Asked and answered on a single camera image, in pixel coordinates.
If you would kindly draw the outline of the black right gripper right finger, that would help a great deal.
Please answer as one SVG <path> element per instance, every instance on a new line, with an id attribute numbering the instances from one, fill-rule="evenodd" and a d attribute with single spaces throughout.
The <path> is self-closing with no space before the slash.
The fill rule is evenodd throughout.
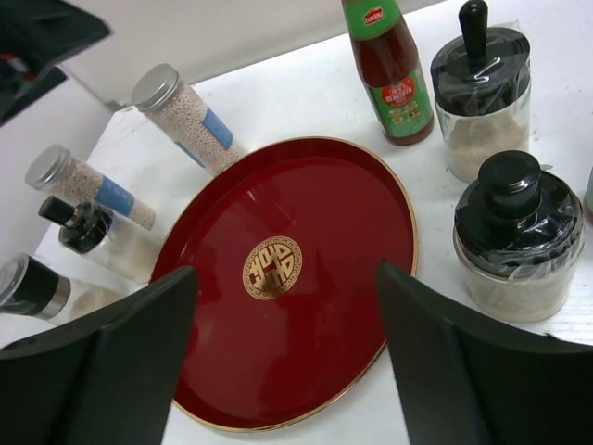
<path id="1" fill-rule="evenodd" d="M 383 261 L 379 307 L 413 444 L 588 444 L 592 348 L 494 320 Z"/>

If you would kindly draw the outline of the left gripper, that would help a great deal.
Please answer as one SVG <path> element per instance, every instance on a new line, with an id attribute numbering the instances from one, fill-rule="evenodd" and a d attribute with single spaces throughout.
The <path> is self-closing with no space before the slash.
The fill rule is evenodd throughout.
<path id="1" fill-rule="evenodd" d="M 59 64 L 110 34 L 102 19 L 68 1 L 3 1 L 1 123 L 67 80 Z"/>

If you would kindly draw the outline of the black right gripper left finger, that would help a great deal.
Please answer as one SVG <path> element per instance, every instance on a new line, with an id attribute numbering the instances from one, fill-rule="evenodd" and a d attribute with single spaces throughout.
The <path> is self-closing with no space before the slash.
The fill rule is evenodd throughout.
<path id="1" fill-rule="evenodd" d="M 184 266 L 1 349 L 4 444 L 159 444 L 193 323 Z"/>

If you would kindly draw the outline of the white bead jar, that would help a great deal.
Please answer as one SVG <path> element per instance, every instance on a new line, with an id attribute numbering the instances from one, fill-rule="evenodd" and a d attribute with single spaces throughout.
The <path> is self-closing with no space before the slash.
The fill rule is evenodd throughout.
<path id="1" fill-rule="evenodd" d="M 45 149 L 32 162 L 24 180 L 35 190 L 72 206 L 86 201 L 97 202 L 146 230 L 151 230 L 156 221 L 153 208 L 61 145 Z"/>
<path id="2" fill-rule="evenodd" d="M 212 108 L 167 63 L 155 66 L 138 81 L 132 104 L 212 175 L 247 154 Z"/>

